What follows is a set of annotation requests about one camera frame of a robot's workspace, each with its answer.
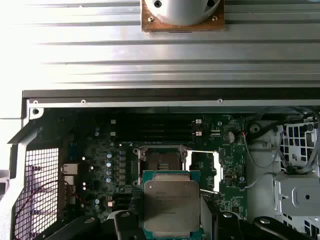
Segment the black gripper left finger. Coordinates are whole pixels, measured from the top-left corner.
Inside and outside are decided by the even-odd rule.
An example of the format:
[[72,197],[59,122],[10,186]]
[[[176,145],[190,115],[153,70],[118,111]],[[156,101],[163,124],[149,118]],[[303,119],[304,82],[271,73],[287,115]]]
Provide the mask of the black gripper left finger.
[[62,228],[41,233],[38,240],[142,240],[143,230],[137,217],[130,211],[113,212],[101,222],[96,216],[85,215]]

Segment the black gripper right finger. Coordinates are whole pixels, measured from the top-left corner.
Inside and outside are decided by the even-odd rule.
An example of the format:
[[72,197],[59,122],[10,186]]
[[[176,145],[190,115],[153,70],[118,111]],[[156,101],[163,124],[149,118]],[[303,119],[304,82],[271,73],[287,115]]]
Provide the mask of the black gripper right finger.
[[303,233],[269,216],[253,221],[239,219],[229,211],[221,211],[208,192],[200,194],[200,224],[207,240],[318,240],[320,232]]

